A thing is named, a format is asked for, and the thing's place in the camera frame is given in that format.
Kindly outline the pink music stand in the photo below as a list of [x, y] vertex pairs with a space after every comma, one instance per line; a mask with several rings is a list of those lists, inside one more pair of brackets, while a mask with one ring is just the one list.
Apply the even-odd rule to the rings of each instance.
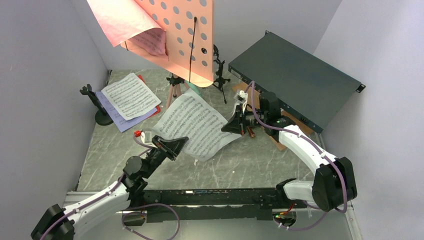
[[166, 33], [168, 58], [149, 54], [135, 43], [121, 47], [199, 88], [214, 82], [214, 8], [212, 0], [138, 0]]

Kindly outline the purple sheet paper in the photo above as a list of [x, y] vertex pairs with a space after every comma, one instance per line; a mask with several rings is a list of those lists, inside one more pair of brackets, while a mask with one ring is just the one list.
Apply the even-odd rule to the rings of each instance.
[[146, 114], [135, 117], [131, 120], [125, 120], [118, 111], [113, 107], [113, 105], [107, 100], [107, 98], [104, 96], [103, 93], [100, 91], [95, 92], [96, 96], [98, 97], [99, 101], [101, 102], [104, 109], [107, 111], [115, 125], [117, 126], [118, 130], [123, 133], [127, 131], [128, 129], [134, 127], [135, 125], [141, 123], [142, 121], [148, 119], [147, 118], [147, 112]]

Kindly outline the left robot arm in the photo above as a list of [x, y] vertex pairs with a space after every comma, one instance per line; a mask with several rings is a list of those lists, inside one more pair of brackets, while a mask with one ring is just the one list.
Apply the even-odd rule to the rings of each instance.
[[49, 207], [30, 237], [33, 240], [76, 240], [103, 220], [119, 211], [135, 211], [162, 206], [159, 201], [145, 200], [146, 179], [165, 159], [176, 160], [189, 141], [187, 136], [172, 140], [158, 135], [152, 138], [153, 147], [144, 151], [145, 157], [130, 157], [117, 181], [80, 202], [60, 207]]

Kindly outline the black tripod mic stand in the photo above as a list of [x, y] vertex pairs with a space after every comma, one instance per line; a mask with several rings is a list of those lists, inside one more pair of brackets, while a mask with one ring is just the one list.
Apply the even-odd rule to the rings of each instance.
[[223, 70], [224, 70], [224, 64], [225, 61], [221, 61], [219, 59], [220, 53], [219, 53], [219, 49], [218, 47], [214, 44], [213, 45], [213, 56], [214, 56], [214, 62], [218, 64], [218, 69], [215, 72], [217, 78], [213, 81], [213, 86], [215, 88], [217, 88], [223, 95], [223, 101], [225, 104], [227, 104], [227, 100], [226, 100], [226, 96], [225, 96], [225, 91], [224, 91], [224, 84], [226, 82], [230, 82], [231, 80], [229, 78], [224, 78], [223, 77]]

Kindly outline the pink sheet music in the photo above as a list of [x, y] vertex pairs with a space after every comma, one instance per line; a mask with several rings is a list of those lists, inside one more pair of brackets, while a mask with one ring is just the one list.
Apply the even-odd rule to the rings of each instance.
[[135, 0], [87, 3], [113, 47], [129, 41], [152, 56], [168, 57], [166, 31]]

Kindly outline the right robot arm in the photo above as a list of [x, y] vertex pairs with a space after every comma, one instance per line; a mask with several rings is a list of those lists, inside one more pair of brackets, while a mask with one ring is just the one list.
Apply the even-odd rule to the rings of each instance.
[[337, 157], [317, 145], [287, 116], [277, 116], [277, 98], [272, 92], [259, 96], [260, 108], [247, 110], [248, 93], [238, 90], [233, 115], [222, 132], [244, 135], [248, 128], [262, 126], [274, 140], [290, 149], [313, 173], [312, 181], [290, 178], [277, 185], [276, 203], [289, 207], [295, 200], [312, 203], [324, 212], [347, 211], [348, 202], [357, 197], [352, 162]]

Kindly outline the black round-base mic stand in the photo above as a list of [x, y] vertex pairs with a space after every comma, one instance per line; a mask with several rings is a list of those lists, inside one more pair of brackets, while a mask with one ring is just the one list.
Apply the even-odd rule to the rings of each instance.
[[93, 105], [97, 108], [97, 112], [95, 113], [94, 119], [98, 125], [108, 126], [113, 123], [112, 118], [109, 116], [108, 112], [101, 104], [95, 92], [93, 92], [92, 86], [90, 84], [83, 86], [82, 89], [79, 90], [79, 92], [84, 96], [88, 96]]

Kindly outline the green condenser microphone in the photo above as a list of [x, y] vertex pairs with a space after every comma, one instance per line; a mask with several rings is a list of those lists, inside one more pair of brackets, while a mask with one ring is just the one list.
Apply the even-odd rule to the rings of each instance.
[[188, 82], [187, 85], [190, 87], [191, 90], [193, 90], [197, 95], [199, 95], [201, 98], [203, 98], [203, 95], [200, 91], [200, 89], [193, 83]]

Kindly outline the white sheet music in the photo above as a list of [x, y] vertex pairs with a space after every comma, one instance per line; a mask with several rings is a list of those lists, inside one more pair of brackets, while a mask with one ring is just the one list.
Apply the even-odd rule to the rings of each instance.
[[145, 115], [162, 102], [135, 73], [106, 86], [101, 92], [126, 121]]
[[153, 130], [167, 140], [188, 137], [183, 152], [207, 161], [240, 134], [221, 131], [227, 120], [193, 90], [187, 90], [170, 105]]

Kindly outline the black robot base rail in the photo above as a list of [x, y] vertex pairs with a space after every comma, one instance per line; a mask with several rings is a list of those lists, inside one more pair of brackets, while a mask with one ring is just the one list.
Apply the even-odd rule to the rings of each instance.
[[175, 220], [255, 219], [271, 221], [281, 212], [291, 214], [306, 206], [288, 199], [282, 190], [265, 188], [148, 189], [130, 201], [127, 210], [142, 210], [148, 223]]

